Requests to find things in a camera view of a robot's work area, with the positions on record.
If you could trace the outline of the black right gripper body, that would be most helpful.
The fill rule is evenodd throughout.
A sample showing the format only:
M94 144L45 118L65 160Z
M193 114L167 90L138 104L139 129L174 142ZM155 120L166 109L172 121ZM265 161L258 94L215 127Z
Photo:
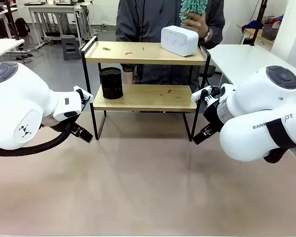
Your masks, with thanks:
M211 132L220 132L224 125L218 116L218 105L219 100L216 99L215 102L207 105L207 109L203 113L203 116L209 122L205 129Z

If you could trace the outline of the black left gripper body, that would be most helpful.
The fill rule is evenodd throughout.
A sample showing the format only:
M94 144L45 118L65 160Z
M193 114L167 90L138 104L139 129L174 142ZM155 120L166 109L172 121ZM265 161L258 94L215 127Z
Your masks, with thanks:
M65 134L76 134L76 127L77 124L75 121L69 121L66 125L65 125L65 129L64 129L64 133Z

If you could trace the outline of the person's left hand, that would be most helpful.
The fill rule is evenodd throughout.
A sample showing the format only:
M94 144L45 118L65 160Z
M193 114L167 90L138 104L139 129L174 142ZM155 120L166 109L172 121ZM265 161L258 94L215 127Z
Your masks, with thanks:
M182 21L183 28L196 32L200 39L207 42L212 36L212 30L206 24L206 14L200 16L197 13L186 11L183 14L189 17Z

